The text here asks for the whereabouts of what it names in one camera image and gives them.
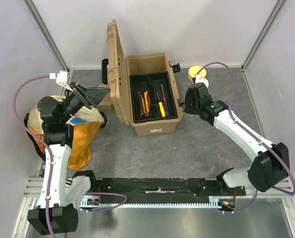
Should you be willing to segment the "black toolbox tray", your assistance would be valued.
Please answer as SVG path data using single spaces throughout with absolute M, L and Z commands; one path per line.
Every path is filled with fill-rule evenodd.
M 130 82 L 130 93 L 131 93 L 131 102 L 132 102 L 132 115 L 134 123 L 144 123 L 150 121 L 159 121 L 159 120 L 170 120 L 177 119 L 178 112 L 176 109 L 176 99 L 174 97 L 173 89 L 171 86 L 169 73 L 166 71 L 157 72 L 157 73 L 148 73 L 148 74 L 133 74 L 129 76 Z M 156 93 L 158 92 L 160 100 L 163 102 L 163 93 L 161 84 L 164 86 L 165 94 L 167 96 L 168 102 L 170 104 L 170 109 L 172 116 L 171 117 L 162 117 L 158 105 L 158 99 Z M 145 91 L 148 91 L 148 100 L 149 100 L 149 117 L 140 117 L 139 114 L 139 104 L 137 93 L 141 92 L 143 94 Z

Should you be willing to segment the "yellow handle screwdriver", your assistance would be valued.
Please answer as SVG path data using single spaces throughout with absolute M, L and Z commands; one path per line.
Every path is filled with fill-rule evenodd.
M 160 100 L 158 92 L 156 93 L 156 95 L 157 95 L 157 99 L 158 99 L 158 105 L 159 105 L 161 116 L 164 118 L 164 117 L 166 117 L 166 113 L 165 113 L 165 109 L 163 106 L 163 102 Z

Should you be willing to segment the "red utility knife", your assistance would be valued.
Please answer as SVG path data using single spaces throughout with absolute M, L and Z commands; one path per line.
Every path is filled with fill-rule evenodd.
M 144 113 L 144 108 L 142 103 L 142 95 L 140 91 L 137 93 L 137 97 L 138 97 L 138 104 L 139 104 L 139 114 L 140 114 L 140 117 L 143 118 L 145 113 Z

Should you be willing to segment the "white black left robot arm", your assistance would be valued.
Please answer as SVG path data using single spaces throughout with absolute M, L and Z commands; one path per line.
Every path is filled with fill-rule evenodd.
M 77 172 L 66 188 L 66 171 L 72 151 L 73 126 L 69 120 L 82 107 L 96 108 L 110 93 L 105 87 L 83 87 L 72 83 L 72 93 L 64 99 L 43 97 L 37 104 L 46 146 L 45 174 L 36 209 L 27 220 L 42 236 L 74 232 L 78 225 L 78 208 L 85 194 L 97 191 L 92 171 Z

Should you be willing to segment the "yellow utility knife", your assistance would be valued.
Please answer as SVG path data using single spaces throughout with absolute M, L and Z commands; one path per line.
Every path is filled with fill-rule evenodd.
M 142 99 L 142 104 L 143 104 L 144 115 L 145 115 L 145 117 L 149 117 L 150 110 L 149 110 L 148 91 L 145 91 L 141 95 L 141 99 Z

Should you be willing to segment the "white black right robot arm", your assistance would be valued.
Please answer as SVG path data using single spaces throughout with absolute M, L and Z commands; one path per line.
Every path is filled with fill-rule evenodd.
M 195 83 L 187 88 L 183 111 L 198 115 L 226 134 L 252 161 L 250 167 L 231 168 L 220 173 L 220 180 L 215 184 L 219 194 L 227 195 L 239 186 L 252 186 L 260 192 L 266 192 L 288 177 L 288 147 L 282 142 L 275 144 L 259 135 L 236 117 L 223 101 L 213 101 L 204 83 Z

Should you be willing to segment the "blue red handle screwdriver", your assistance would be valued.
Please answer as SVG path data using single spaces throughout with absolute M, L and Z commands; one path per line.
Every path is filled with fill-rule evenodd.
M 165 106 L 165 113 L 168 117 L 171 117 L 172 113 L 171 113 L 171 109 L 170 109 L 170 104 L 169 104 L 167 96 L 165 94 L 163 84 L 161 84 L 161 88 L 162 88 L 162 93 L 163 93 L 163 102 L 164 102 L 164 106 Z

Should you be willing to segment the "tan plastic toolbox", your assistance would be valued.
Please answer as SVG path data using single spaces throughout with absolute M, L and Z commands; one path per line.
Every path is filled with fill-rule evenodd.
M 174 74 L 180 72 L 179 64 L 171 64 L 168 54 L 153 53 L 147 55 L 125 56 L 123 53 L 117 22 L 113 19 L 107 26 L 108 58 L 102 60 L 102 83 L 110 88 L 110 97 L 117 117 L 121 122 L 131 125 L 137 136 L 172 133 L 183 117 L 177 81 Z M 177 119 L 134 123 L 129 76 L 166 71 L 169 73 L 171 86 L 178 112 Z

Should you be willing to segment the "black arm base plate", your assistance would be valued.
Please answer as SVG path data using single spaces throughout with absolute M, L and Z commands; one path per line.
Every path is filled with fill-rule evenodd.
M 130 194 L 177 194 L 200 196 L 245 196 L 245 188 L 229 188 L 221 181 L 205 178 L 97 178 L 91 192 Z

